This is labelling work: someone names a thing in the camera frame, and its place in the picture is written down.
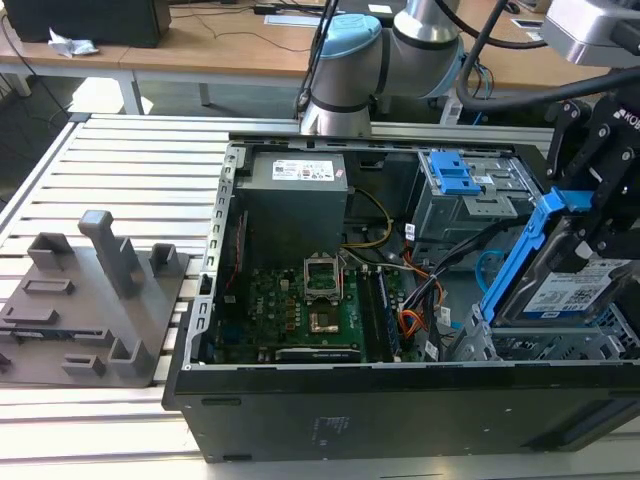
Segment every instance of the aluminum extrusion table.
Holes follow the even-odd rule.
[[[64,232],[74,245],[88,241],[76,224],[89,207],[109,209],[115,234],[130,236],[136,248],[166,241],[191,256],[154,386],[0,386],[0,478],[640,478],[640,421],[573,454],[207,465],[180,414],[165,412],[160,399],[234,131],[293,133],[296,125],[94,115],[63,129],[0,213],[0,303],[28,270],[26,249],[38,232]],[[410,124],[375,124],[374,134],[532,143],[543,153],[551,139],[551,130]]]

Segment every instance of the blue cable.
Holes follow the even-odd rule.
[[[478,69],[482,73],[482,79],[484,80],[484,99],[487,100],[489,98],[489,84],[491,83],[491,79],[489,78],[489,73],[487,69],[482,65],[478,65]],[[478,112],[476,119],[473,121],[473,125],[478,125],[480,120],[482,120],[483,112]]]
[[[499,255],[502,257],[504,256],[504,252],[502,250],[486,250],[482,252],[478,257],[478,261],[476,262],[476,268],[475,268],[476,282],[478,282],[478,286],[482,289],[484,293],[487,293],[489,291],[489,286],[487,285],[487,282],[484,281],[484,277],[482,276],[482,262],[489,255]]]

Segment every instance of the power supply label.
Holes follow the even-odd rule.
[[[611,283],[609,274],[629,260],[591,260],[578,273],[550,273],[523,312],[559,318],[587,310]]]
[[[329,160],[276,160],[273,180],[306,180],[333,182],[333,162]]]

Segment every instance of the blue plastic latch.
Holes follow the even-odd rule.
[[[478,195],[482,192],[469,175],[469,165],[457,152],[433,152],[431,167],[445,195]]]
[[[570,212],[588,212],[591,210],[592,196],[593,192],[589,191],[558,190],[552,187],[551,192],[540,199],[527,226],[511,250],[509,258],[480,302],[482,315],[487,322],[491,323],[495,319],[498,303],[509,286],[517,280],[518,272],[529,255],[540,250],[544,245],[546,241],[544,227],[551,216],[564,209]]]
[[[362,50],[382,32],[380,20],[369,15],[348,13],[331,20],[320,58],[340,58]]]

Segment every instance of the wooden desk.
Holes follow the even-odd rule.
[[[242,1],[245,3],[240,6],[251,4],[249,0]],[[480,29],[493,5],[495,0],[462,0],[459,14]],[[118,80],[127,113],[142,113],[137,80],[198,83],[203,104],[209,102],[207,85],[212,83],[299,85],[307,68],[309,54],[305,50],[313,37],[313,28],[265,25],[264,17],[255,15],[252,10],[233,10],[237,6],[211,7],[212,4],[207,4],[206,9],[172,8],[171,29],[155,49],[99,46],[99,54],[68,59],[57,55],[44,43],[22,44],[15,33],[11,34],[20,52],[40,75],[98,76]],[[517,16],[504,13],[493,36],[531,41],[525,30],[511,22],[512,18],[542,19],[544,16],[524,9]],[[283,47],[302,51],[278,48],[251,32]],[[463,38],[470,49],[474,40],[466,34]],[[487,46],[480,58],[494,73],[496,95],[554,87],[606,72],[603,68],[573,65],[551,48],[512,51]],[[0,71],[28,74],[2,35]]]

